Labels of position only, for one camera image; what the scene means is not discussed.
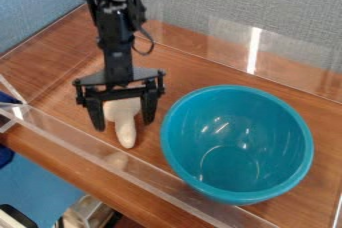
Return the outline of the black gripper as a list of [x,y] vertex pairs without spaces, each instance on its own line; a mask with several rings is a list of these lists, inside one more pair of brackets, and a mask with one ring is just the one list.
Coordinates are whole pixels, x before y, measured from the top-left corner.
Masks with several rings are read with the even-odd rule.
[[99,42],[104,55],[104,68],[74,80],[76,103],[87,107],[98,131],[106,129],[103,103],[138,97],[142,104],[143,122],[150,125],[155,119],[158,100],[165,94],[165,71],[134,65],[135,37],[108,46]]

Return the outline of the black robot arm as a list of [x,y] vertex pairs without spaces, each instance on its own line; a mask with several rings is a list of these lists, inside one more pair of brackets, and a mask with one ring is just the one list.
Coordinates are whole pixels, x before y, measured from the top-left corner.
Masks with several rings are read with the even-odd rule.
[[165,94],[165,71],[132,64],[135,34],[144,33],[146,7],[142,0],[86,0],[98,28],[98,47],[104,55],[104,69],[74,80],[76,103],[88,110],[96,130],[106,128],[103,103],[138,98],[143,121],[151,124],[158,100]]

